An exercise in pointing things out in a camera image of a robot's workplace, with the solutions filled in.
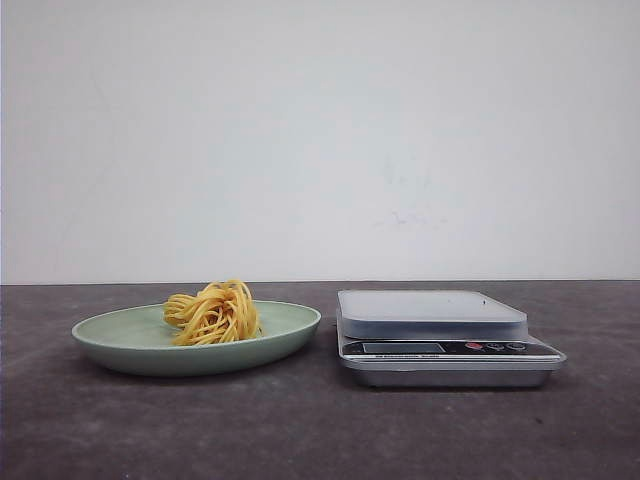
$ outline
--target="green plate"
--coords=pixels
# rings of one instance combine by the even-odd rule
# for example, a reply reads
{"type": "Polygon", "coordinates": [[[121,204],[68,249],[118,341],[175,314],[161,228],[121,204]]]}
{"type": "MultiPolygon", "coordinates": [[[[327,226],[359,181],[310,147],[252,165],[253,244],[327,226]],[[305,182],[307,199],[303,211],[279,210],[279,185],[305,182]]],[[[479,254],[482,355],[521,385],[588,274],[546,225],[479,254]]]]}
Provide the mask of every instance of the green plate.
{"type": "Polygon", "coordinates": [[[78,323],[71,333],[85,354],[107,368],[136,375],[191,376],[231,372],[285,357],[311,339],[320,312],[283,302],[254,300],[265,336],[237,342],[175,346],[174,327],[162,305],[104,313],[78,323]]]}

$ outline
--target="spaghetti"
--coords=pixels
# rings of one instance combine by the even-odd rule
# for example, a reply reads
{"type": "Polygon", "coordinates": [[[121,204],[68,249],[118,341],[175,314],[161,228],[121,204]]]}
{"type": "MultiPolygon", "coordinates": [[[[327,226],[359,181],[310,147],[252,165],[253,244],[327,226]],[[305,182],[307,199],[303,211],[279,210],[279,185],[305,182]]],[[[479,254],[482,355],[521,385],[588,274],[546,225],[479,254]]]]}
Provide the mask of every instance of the spaghetti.
{"type": "Polygon", "coordinates": [[[164,321],[180,328],[174,345],[206,345],[255,338],[262,326],[249,287],[240,280],[213,282],[197,295],[171,295],[164,321]]]}

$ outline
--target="gray table surface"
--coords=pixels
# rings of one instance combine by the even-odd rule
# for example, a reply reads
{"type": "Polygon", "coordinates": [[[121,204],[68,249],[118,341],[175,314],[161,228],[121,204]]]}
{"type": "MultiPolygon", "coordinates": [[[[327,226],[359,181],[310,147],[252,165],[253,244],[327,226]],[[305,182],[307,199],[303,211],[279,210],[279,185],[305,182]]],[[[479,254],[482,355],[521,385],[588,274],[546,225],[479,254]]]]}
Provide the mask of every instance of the gray table surface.
{"type": "Polygon", "coordinates": [[[3,479],[640,478],[640,282],[255,283],[317,308],[275,363],[145,378],[87,360],[71,327],[200,285],[2,288],[3,479]],[[343,288],[471,289],[569,357],[541,389],[373,389],[336,354],[343,288]]]}

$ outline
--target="digital scale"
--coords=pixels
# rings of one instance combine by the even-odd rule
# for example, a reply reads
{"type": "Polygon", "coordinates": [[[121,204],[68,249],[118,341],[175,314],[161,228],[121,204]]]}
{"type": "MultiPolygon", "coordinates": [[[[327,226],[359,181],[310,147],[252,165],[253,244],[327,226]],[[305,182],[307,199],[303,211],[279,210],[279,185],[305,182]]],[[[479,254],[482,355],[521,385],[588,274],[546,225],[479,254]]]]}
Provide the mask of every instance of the digital scale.
{"type": "Polygon", "coordinates": [[[478,292],[344,290],[336,323],[341,362],[365,385],[534,387],[567,358],[478,292]]]}

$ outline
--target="white backdrop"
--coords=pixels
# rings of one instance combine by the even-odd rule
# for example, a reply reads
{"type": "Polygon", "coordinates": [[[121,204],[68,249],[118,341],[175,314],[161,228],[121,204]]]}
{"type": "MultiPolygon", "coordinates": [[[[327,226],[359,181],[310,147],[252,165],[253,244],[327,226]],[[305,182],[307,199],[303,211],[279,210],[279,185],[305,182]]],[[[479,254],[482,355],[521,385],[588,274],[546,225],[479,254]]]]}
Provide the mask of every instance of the white backdrop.
{"type": "Polygon", "coordinates": [[[640,278],[640,2],[3,3],[4,283],[640,278]]]}

